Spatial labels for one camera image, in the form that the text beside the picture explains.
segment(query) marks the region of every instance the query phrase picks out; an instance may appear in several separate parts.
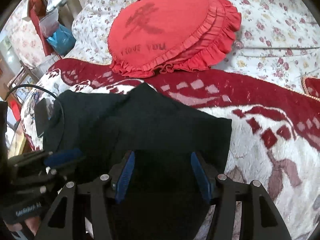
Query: silver bolt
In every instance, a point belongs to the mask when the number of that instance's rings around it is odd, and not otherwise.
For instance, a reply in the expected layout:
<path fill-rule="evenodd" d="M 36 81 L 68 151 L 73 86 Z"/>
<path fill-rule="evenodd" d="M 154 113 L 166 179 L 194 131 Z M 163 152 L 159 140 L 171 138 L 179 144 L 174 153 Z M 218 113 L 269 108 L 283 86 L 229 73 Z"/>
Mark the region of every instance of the silver bolt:
<path fill-rule="evenodd" d="M 67 183 L 67 188 L 72 188 L 75 185 L 75 183 L 73 181 L 69 181 Z"/>
<path fill-rule="evenodd" d="M 219 174 L 219 175 L 218 175 L 218 179 L 220 179 L 220 180 L 226 180 L 226 179 L 227 179 L 227 176 L 224 175 L 224 174 Z"/>
<path fill-rule="evenodd" d="M 44 194 L 44 193 L 46 193 L 47 192 L 47 188 L 45 187 L 45 186 L 41 186 L 40 187 L 40 193 L 41 194 Z"/>
<path fill-rule="evenodd" d="M 258 181 L 258 180 L 254 180 L 254 181 L 252 182 L 252 184 L 253 184 L 254 186 L 256 186 L 256 187 L 260 187 L 260 185 L 261 185 L 260 181 Z"/>
<path fill-rule="evenodd" d="M 107 179 L 109 179 L 109 175 L 108 175 L 108 174 L 102 174 L 102 175 L 100 176 L 100 179 L 101 179 L 101 180 L 107 180 Z"/>

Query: black garment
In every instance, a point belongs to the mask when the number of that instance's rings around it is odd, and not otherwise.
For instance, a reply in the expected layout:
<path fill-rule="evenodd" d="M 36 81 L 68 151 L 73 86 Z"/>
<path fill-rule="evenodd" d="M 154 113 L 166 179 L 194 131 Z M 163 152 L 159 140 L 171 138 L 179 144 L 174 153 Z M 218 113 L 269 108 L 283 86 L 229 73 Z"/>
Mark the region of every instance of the black garment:
<path fill-rule="evenodd" d="M 136 152 L 126 200 L 113 210 L 119 238 L 192 239 L 208 206 L 201 199 L 190 154 L 200 150 L 208 163 L 223 172 L 231 120 L 185 106 L 146 83 L 127 95 L 67 90 L 59 100 L 65 112 L 64 135 L 58 145 L 62 122 L 55 103 L 44 149 L 80 148 L 87 159 L 76 172 L 78 183 L 108 172 L 127 150 Z"/>

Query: wire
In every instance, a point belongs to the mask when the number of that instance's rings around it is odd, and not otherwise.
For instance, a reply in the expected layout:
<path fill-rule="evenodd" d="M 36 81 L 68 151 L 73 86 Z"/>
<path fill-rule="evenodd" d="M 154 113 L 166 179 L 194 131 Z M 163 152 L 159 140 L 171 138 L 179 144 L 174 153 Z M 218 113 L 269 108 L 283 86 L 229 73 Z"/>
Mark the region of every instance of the wire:
<path fill-rule="evenodd" d="M 57 97 L 54 93 L 50 92 L 50 91 L 47 90 L 47 89 L 44 89 L 44 88 L 42 88 L 42 87 L 40 87 L 40 86 L 37 86 L 37 85 L 24 84 L 24 85 L 18 85 L 18 86 L 15 86 L 14 88 L 11 88 L 11 89 L 9 90 L 9 92 L 7 93 L 7 95 L 5 96 L 4 101 L 6 101 L 6 100 L 8 99 L 9 95 L 10 95 L 13 91 L 17 90 L 18 88 L 24 88 L 24 87 L 31 87 L 31 88 L 39 89 L 39 90 L 41 90 L 41 91 L 44 91 L 44 92 L 48 93 L 48 94 L 49 94 L 50 96 L 52 96 L 55 100 L 57 100 L 57 102 L 58 102 L 58 104 L 59 104 L 59 106 L 60 106 L 60 108 L 61 108 L 61 115 L 62 115 L 62 134 L 61 134 L 60 141 L 59 141 L 59 143 L 58 143 L 58 145 L 57 145 L 57 148 L 56 148 L 56 150 L 57 150 L 58 147 L 60 146 L 61 141 L 62 141 L 63 134 L 64 134 L 64 128 L 65 128 L 64 111 L 63 111 L 63 107 L 62 107 L 62 104 L 61 104 L 60 100 L 58 99 L 58 97 Z"/>

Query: round red cushion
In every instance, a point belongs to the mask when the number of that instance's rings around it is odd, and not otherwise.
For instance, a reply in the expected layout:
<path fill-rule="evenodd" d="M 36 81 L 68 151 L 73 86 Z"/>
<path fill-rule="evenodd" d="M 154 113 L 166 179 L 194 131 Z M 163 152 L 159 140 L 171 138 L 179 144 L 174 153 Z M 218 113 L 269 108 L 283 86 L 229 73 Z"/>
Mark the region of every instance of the round red cushion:
<path fill-rule="evenodd" d="M 150 77 L 205 70 L 231 51 L 241 14 L 227 0 L 138 0 L 114 20 L 108 48 L 114 72 Z"/>

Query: dark rectangular device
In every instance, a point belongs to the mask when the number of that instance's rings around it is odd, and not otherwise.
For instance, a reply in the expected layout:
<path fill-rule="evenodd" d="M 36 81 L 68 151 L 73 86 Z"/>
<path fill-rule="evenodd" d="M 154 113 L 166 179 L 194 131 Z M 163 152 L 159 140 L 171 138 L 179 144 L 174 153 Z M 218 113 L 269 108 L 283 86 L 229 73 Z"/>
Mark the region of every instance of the dark rectangular device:
<path fill-rule="evenodd" d="M 38 104 L 35 105 L 35 121 L 38 138 L 43 136 L 49 123 L 49 116 L 47 111 L 47 103 L 43 98 Z"/>

